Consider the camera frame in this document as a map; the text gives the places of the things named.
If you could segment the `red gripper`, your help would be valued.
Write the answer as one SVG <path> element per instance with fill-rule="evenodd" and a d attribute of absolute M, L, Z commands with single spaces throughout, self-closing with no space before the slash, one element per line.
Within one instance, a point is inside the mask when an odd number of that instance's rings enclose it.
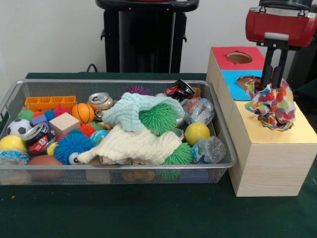
<path fill-rule="evenodd" d="M 315 33 L 317 14 L 308 10 L 282 9 L 274 7 L 251 7 L 246 17 L 246 38 L 261 43 L 266 39 L 285 41 L 292 47 L 307 47 Z M 288 49 L 282 49 L 278 66 L 271 65 L 274 48 L 268 47 L 261 84 L 266 87 L 272 78 L 272 87 L 281 85 Z"/>

